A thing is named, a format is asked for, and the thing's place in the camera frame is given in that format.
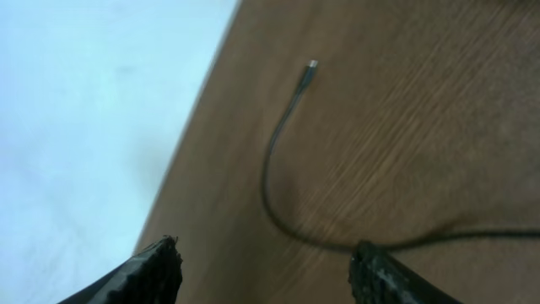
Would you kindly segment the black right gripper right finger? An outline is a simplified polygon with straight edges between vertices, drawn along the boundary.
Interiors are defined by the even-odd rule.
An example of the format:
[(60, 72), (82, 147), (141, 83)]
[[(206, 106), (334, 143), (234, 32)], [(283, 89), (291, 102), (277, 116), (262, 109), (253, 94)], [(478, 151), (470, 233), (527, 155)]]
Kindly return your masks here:
[(356, 304), (460, 304), (371, 242), (360, 242), (349, 264)]

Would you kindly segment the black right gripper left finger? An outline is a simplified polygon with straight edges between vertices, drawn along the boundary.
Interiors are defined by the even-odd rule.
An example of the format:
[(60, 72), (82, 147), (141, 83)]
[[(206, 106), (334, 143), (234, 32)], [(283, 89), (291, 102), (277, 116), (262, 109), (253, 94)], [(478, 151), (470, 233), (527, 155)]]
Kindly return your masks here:
[(176, 243), (164, 236), (60, 304), (175, 304), (182, 283)]

